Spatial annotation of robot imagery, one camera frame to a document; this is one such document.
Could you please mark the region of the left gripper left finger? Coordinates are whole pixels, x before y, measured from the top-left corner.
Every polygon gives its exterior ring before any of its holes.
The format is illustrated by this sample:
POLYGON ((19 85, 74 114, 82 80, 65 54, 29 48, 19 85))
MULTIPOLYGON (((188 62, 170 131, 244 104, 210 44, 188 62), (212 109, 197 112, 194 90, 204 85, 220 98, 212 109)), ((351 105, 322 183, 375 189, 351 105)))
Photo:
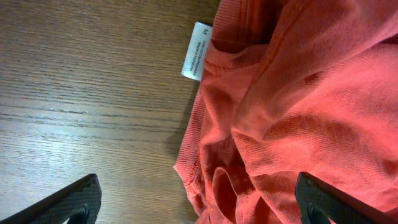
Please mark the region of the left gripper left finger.
POLYGON ((4 219, 1 224, 95 224, 102 191, 96 174, 88 174, 43 200, 4 219))

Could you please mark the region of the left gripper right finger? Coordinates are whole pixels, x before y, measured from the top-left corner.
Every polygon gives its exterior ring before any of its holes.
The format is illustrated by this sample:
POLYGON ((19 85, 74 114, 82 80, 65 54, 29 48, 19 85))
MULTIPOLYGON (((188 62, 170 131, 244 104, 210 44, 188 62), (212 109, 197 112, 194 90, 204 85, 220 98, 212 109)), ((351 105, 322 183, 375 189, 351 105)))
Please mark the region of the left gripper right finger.
POLYGON ((302 224, 390 224, 391 215, 373 208, 334 186, 300 172, 295 186, 295 199, 302 224))

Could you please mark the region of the red printed t-shirt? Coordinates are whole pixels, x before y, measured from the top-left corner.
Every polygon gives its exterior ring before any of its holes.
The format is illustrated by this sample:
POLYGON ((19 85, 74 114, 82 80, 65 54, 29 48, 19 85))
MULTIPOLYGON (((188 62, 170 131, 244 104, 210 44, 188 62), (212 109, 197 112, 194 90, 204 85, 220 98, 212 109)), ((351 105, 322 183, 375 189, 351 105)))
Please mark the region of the red printed t-shirt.
POLYGON ((299 223, 308 172, 397 216, 397 2, 223 0, 175 170, 198 223, 299 223))

